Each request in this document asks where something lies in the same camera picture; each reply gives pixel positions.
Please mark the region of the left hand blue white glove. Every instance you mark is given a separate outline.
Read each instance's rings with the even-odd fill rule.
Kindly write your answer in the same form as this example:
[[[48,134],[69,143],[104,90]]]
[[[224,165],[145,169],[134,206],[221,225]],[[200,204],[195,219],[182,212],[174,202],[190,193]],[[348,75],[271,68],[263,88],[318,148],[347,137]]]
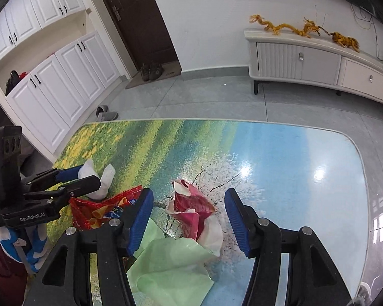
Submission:
[[[25,236],[21,236],[14,229],[0,227],[0,245],[10,259],[28,264],[27,271],[36,274],[50,251],[47,224],[27,227]]]

